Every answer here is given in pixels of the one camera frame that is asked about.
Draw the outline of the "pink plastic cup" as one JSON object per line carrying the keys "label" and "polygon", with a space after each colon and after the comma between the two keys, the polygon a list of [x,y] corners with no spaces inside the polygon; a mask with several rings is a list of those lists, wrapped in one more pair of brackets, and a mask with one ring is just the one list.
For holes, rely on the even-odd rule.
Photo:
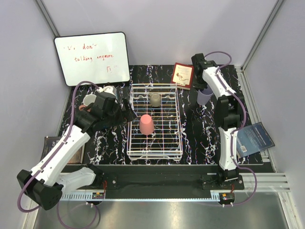
{"label": "pink plastic cup", "polygon": [[150,115],[144,114],[140,118],[140,132],[143,135],[151,135],[154,132],[154,123]]}

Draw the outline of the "light blue ceramic mug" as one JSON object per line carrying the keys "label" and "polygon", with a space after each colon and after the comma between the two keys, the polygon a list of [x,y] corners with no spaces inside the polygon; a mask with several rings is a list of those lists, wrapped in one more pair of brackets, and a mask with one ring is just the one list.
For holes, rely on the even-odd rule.
{"label": "light blue ceramic mug", "polygon": [[107,93],[110,93],[110,94],[114,95],[116,98],[118,98],[117,89],[116,89],[114,86],[109,86],[109,87],[106,89],[106,92],[107,92]]}

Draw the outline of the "beige ceramic mug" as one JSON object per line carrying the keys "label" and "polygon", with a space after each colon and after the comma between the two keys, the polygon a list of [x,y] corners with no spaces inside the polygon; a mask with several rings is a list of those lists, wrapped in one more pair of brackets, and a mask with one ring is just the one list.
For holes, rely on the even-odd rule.
{"label": "beige ceramic mug", "polygon": [[159,107],[162,104],[162,97],[158,93],[150,94],[150,104],[152,107]]}

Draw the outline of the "lavender plastic cup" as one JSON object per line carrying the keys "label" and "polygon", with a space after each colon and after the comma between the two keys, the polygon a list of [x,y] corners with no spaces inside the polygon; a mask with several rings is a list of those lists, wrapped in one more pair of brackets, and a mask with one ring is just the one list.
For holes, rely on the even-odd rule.
{"label": "lavender plastic cup", "polygon": [[207,87],[203,90],[198,90],[197,103],[199,105],[206,105],[210,101],[210,98],[213,94],[214,93],[210,87]]}

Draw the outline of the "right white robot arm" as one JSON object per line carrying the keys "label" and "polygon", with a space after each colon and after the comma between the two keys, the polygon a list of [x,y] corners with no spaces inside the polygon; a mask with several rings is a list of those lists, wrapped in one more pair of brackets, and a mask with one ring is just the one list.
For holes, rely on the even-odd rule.
{"label": "right white robot arm", "polygon": [[193,87],[198,91],[197,103],[204,104],[204,93],[208,89],[217,99],[214,123],[219,129],[221,148],[216,183],[227,189],[239,178],[236,145],[239,128],[246,122],[244,97],[223,78],[220,69],[225,64],[218,66],[215,61],[207,61],[203,53],[195,54],[191,60],[195,76]]}

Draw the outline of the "salmon pink floral mug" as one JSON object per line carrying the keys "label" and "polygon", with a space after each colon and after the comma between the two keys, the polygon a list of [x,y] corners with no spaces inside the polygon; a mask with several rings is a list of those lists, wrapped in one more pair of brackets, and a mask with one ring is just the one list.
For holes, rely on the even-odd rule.
{"label": "salmon pink floral mug", "polygon": [[79,106],[79,110],[84,110],[85,108],[87,108],[89,105],[94,104],[96,100],[96,95],[95,94],[89,94],[86,95],[83,99],[82,104]]}

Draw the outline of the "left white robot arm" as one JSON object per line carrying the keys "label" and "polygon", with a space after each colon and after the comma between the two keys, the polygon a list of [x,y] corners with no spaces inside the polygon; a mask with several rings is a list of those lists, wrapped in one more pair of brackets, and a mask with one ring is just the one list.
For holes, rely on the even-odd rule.
{"label": "left white robot arm", "polygon": [[101,187],[104,184],[103,171],[92,164],[63,176],[61,172],[97,131],[128,123],[135,118],[127,98],[119,103],[112,93],[97,93],[88,108],[76,113],[73,124],[45,158],[30,171],[23,169],[17,174],[21,194],[44,210],[50,210],[66,193],[85,186],[93,189]]}

